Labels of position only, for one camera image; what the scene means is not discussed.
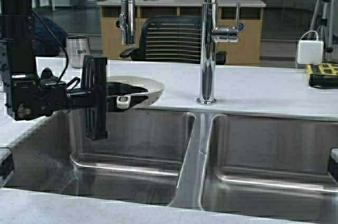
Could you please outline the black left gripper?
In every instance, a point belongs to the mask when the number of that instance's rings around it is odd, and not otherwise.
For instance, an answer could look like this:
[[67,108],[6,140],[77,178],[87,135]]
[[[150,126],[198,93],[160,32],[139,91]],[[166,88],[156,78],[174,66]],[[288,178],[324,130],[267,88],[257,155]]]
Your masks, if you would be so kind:
[[148,99],[147,96],[131,96],[148,92],[146,88],[107,82],[106,71],[106,57],[85,55],[80,88],[66,91],[67,109],[85,109],[85,133],[91,140],[107,137],[106,112],[125,112]]

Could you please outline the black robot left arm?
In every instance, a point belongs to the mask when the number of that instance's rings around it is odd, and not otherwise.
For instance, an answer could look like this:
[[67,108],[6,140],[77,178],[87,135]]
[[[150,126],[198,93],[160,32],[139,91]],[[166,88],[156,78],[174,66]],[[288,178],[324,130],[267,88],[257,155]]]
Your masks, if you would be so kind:
[[123,112],[148,100],[148,90],[107,80],[107,58],[86,55],[81,77],[72,87],[51,69],[37,72],[35,13],[32,0],[1,0],[1,78],[6,111],[16,121],[51,116],[56,111],[84,109],[86,135],[107,137],[106,114]]

